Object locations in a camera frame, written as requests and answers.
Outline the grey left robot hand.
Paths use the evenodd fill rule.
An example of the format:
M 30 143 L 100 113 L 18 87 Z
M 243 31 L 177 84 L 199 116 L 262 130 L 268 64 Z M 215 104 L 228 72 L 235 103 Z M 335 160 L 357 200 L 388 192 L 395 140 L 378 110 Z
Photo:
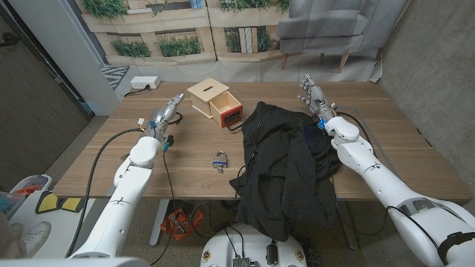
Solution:
M 177 107 L 184 98 L 184 93 L 176 95 L 166 105 L 155 110 L 149 119 L 147 133 L 161 144 L 167 142 L 168 137 L 165 134 L 167 127 L 170 124 L 177 125 L 183 120 L 183 115 L 177 112 Z

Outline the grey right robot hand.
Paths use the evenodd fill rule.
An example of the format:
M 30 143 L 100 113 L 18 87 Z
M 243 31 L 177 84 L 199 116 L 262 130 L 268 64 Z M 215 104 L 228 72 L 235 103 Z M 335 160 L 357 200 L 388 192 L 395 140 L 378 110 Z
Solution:
M 297 97 L 309 107 L 314 116 L 321 119 L 324 124 L 335 117 L 330 102 L 327 100 L 324 92 L 308 73 L 306 73 L 306 78 L 301 83 L 301 88 L 306 95 L 297 95 Z

